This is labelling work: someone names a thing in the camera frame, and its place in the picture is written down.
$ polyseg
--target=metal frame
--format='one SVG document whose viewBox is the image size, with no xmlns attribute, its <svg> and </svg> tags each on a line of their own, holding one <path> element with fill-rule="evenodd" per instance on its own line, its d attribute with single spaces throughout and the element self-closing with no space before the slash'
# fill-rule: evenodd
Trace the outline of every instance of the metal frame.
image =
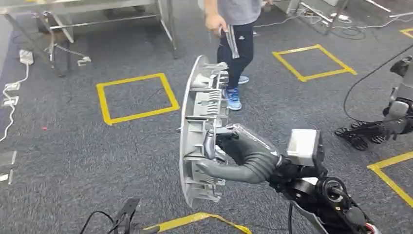
<svg viewBox="0 0 413 234">
<path fill-rule="evenodd" d="M 346 5 L 348 4 L 349 0 L 345 0 L 342 1 L 342 4 L 339 6 L 336 6 L 336 10 L 337 10 L 337 14 L 336 16 L 333 17 L 333 19 L 330 19 L 329 17 L 319 13 L 318 11 L 316 11 L 314 8 L 312 8 L 311 6 L 307 5 L 305 2 L 303 2 L 303 0 L 299 0 L 298 6 L 295 9 L 294 15 L 296 16 L 298 13 L 298 9 L 300 8 L 300 6 L 303 6 L 304 8 L 310 10 L 311 12 L 313 12 L 314 14 L 320 16 L 323 20 L 328 22 L 328 27 L 327 30 L 324 32 L 325 35 L 328 35 L 331 31 L 331 29 L 333 29 L 333 25 L 334 23 L 337 21 L 338 17 L 340 16 L 341 12 L 344 10 L 344 8 L 346 7 Z"/>
<path fill-rule="evenodd" d="M 28 4 L 27 6 L 11 6 L 10 8 L 8 7 L 3 7 L 2 14 L 6 18 L 9 23 L 17 28 L 21 33 L 27 38 L 28 42 L 33 46 L 34 51 L 39 54 L 39 56 L 44 60 L 46 64 L 48 64 L 58 76 L 62 76 L 63 73 L 59 70 L 59 68 L 56 67 L 55 64 L 55 55 L 54 55 L 54 50 L 55 50 L 55 34 L 53 32 L 54 29 L 62 29 L 65 32 L 65 35 L 67 39 L 70 42 L 74 42 L 73 38 L 71 38 L 71 35 L 69 32 L 67 32 L 67 28 L 73 28 L 73 27 L 81 27 L 81 26 L 88 26 L 88 25 L 95 25 L 95 24 L 102 24 L 102 23 L 110 23 L 110 22 L 118 22 L 118 21 L 125 21 L 125 20 L 138 20 L 138 19 L 145 19 L 145 18 L 160 18 L 160 23 L 162 27 L 164 28 L 168 39 L 170 40 L 172 44 L 172 54 L 173 57 L 176 59 L 177 58 L 177 45 L 176 45 L 176 32 L 175 32 L 175 26 L 174 26 L 174 16 L 173 16 L 173 5 L 172 5 L 172 0 L 166 0 L 167 3 L 167 16 L 168 16 L 168 24 L 166 24 L 164 18 L 163 18 L 163 12 L 161 9 L 161 4 L 160 0 L 155 1 L 156 6 L 157 6 L 157 11 L 158 14 L 153 14 L 153 15 L 148 15 L 148 16 L 139 16 L 139 17 L 129 17 L 129 18 L 124 18 L 124 19 L 113 19 L 113 20 L 105 20 L 105 21 L 97 21 L 97 22 L 87 22 L 87 23 L 79 23 L 79 24 L 67 24 L 64 25 L 62 21 L 57 17 L 57 15 L 53 14 L 53 7 L 55 4 L 61 4 L 61 3 L 49 3 L 49 4 Z M 16 13 L 16 12 L 23 12 L 23 11 L 33 11 L 36 13 L 41 20 L 41 22 L 44 24 L 44 26 L 47 28 L 51 35 L 51 40 L 50 40 L 50 45 L 49 45 L 49 54 L 45 53 L 45 51 L 40 48 L 35 41 L 30 37 L 30 35 L 27 33 L 27 31 L 10 15 L 10 13 Z M 52 15 L 55 17 L 56 21 L 58 22 L 59 26 L 53 26 L 51 27 L 47 20 L 45 19 L 44 15 L 42 12 L 44 11 L 49 11 L 52 13 Z"/>
</svg>

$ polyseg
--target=white stripe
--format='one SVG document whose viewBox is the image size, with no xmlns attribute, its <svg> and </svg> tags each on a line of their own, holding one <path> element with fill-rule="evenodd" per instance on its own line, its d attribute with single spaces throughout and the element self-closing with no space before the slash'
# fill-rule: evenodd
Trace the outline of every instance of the white stripe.
<svg viewBox="0 0 413 234">
<path fill-rule="evenodd" d="M 237 59 L 240 57 L 238 54 L 237 42 L 235 40 L 234 26 L 229 26 L 229 32 L 226 34 L 226 40 L 228 41 L 229 48 L 232 52 L 232 58 Z"/>
</svg>

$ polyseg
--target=gray plastic panel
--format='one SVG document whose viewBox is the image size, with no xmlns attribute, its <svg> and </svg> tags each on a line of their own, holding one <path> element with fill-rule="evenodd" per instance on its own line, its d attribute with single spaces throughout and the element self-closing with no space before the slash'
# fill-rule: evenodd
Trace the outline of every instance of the gray plastic panel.
<svg viewBox="0 0 413 234">
<path fill-rule="evenodd" d="M 205 141 L 207 133 L 213 134 L 215 146 L 215 128 L 227 124 L 228 112 L 222 94 L 227 80 L 221 78 L 225 69 L 225 63 L 210 64 L 201 55 L 187 82 L 181 116 L 179 171 L 182 191 L 190 207 L 196 206 L 200 199 L 218 202 L 222 195 L 219 187 L 225 185 L 224 180 L 202 173 L 195 165 L 198 160 L 210 158 L 204 146 L 209 142 Z"/>
</svg>

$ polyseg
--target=gray carpet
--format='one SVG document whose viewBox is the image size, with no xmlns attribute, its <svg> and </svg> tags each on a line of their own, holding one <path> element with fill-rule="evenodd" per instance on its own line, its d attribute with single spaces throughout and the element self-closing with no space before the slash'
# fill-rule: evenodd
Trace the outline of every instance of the gray carpet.
<svg viewBox="0 0 413 234">
<path fill-rule="evenodd" d="M 58 52 L 58 63 L 68 72 L 64 78 L 55 77 L 36 58 L 29 79 L 18 92 L 21 100 L 14 115 L 16 123 L 0 147 L 2 152 L 18 151 L 13 183 L 0 184 L 0 233 L 76 234 L 93 210 L 115 215 L 129 197 L 142 199 L 136 221 L 143 226 L 203 211 L 247 226 L 255 234 L 287 233 L 288 203 L 266 184 L 228 182 L 220 203 L 204 202 L 194 210 L 187 207 L 178 172 L 179 134 L 175 130 L 180 123 L 179 111 L 113 126 L 103 122 L 97 83 L 162 72 L 182 103 L 196 57 L 206 54 L 214 60 L 216 42 L 210 42 L 201 14 L 195 10 L 196 2 L 181 0 L 175 5 L 179 59 L 173 59 L 159 27 L 138 23 L 77 34 L 70 49 L 87 54 L 93 63 L 79 68 L 75 56 Z M 284 15 L 275 10 L 263 14 L 257 24 L 283 19 Z M 30 25 L 30 19 L 20 20 Z M 411 22 L 397 22 L 379 30 L 369 29 L 364 40 L 322 36 L 298 19 L 259 28 L 256 56 L 245 71 L 251 81 L 240 87 L 243 109 L 230 113 L 231 122 L 246 124 L 281 150 L 286 148 L 291 129 L 321 129 L 330 175 L 346 183 L 353 198 L 385 234 L 413 233 L 412 208 L 366 166 L 412 151 L 413 137 L 401 136 L 397 141 L 358 152 L 333 132 L 350 123 L 342 110 L 349 87 L 409 46 L 412 39 L 399 30 L 410 27 Z M 303 83 L 271 54 L 315 44 L 321 44 L 358 75 L 344 73 Z M 15 58 L 20 47 L 11 44 L 7 58 Z M 337 69 L 317 51 L 286 58 L 303 75 Z M 363 120 L 382 118 L 391 88 L 400 81 L 389 72 L 392 64 L 354 89 L 348 102 L 352 116 Z M 7 59 L 0 87 L 22 76 L 24 66 Z M 111 115 L 121 117 L 164 107 L 168 103 L 159 88 L 156 80 L 105 88 Z M 8 113 L 9 109 L 0 109 L 2 126 L 7 124 Z M 413 195 L 409 165 L 401 163 L 385 172 Z M 109 226 L 104 217 L 96 216 L 87 233 L 104 233 Z M 312 233 L 308 222 L 296 214 L 293 229 L 295 234 Z M 216 220 L 168 233 L 200 232 L 236 233 Z"/>
</svg>

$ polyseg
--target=hand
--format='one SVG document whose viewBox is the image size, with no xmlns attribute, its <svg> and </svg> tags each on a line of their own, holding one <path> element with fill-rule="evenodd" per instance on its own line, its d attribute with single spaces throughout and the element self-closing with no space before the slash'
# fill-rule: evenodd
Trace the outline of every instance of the hand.
<svg viewBox="0 0 413 234">
<path fill-rule="evenodd" d="M 228 26 L 225 19 L 218 14 L 207 15 L 205 19 L 205 26 L 208 30 L 213 31 L 217 35 L 221 35 L 221 30 L 228 32 Z"/>
<path fill-rule="evenodd" d="M 280 156 L 275 147 L 244 126 L 231 126 L 233 134 L 217 133 L 217 145 L 238 166 L 218 164 L 209 159 L 199 160 L 196 165 L 205 174 L 233 181 L 261 183 L 273 174 Z"/>
</svg>

